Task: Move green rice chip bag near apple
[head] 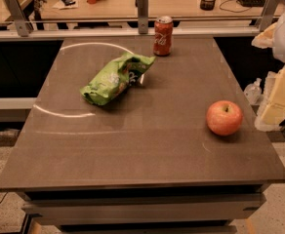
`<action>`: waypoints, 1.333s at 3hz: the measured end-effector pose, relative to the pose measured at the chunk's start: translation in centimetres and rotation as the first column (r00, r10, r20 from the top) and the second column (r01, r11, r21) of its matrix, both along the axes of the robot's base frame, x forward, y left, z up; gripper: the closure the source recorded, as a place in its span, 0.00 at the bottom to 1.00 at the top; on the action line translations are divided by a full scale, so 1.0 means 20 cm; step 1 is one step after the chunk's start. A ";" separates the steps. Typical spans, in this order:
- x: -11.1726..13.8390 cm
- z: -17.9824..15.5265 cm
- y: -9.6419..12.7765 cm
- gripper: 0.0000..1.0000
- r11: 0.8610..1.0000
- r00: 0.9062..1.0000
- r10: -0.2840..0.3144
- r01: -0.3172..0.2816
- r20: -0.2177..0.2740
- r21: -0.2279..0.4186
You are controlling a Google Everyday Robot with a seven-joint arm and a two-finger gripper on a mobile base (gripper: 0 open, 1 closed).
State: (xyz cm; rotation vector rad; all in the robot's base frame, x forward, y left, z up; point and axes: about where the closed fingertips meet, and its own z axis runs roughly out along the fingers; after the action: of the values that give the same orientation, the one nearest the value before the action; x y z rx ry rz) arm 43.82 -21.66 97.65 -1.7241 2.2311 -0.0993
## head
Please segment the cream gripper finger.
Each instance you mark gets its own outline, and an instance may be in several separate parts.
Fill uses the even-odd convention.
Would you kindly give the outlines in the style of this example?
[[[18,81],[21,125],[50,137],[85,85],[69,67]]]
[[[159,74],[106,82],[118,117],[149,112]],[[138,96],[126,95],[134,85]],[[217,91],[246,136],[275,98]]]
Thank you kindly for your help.
[[[277,23],[273,23],[263,32],[258,34],[251,42],[251,45],[260,49],[272,48],[273,37]]]
[[[285,65],[277,73],[268,72],[265,78],[263,100],[257,111],[255,127],[270,132],[285,120]]]

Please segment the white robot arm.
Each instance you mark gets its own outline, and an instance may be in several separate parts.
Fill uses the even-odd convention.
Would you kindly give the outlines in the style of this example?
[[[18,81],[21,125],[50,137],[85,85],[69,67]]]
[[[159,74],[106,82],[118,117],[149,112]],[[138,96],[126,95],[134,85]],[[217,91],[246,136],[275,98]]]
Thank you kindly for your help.
[[[275,59],[284,66],[265,79],[264,98],[255,120],[255,127],[264,132],[274,131],[285,120],[285,12],[279,20],[256,36],[252,45],[257,48],[272,48]]]

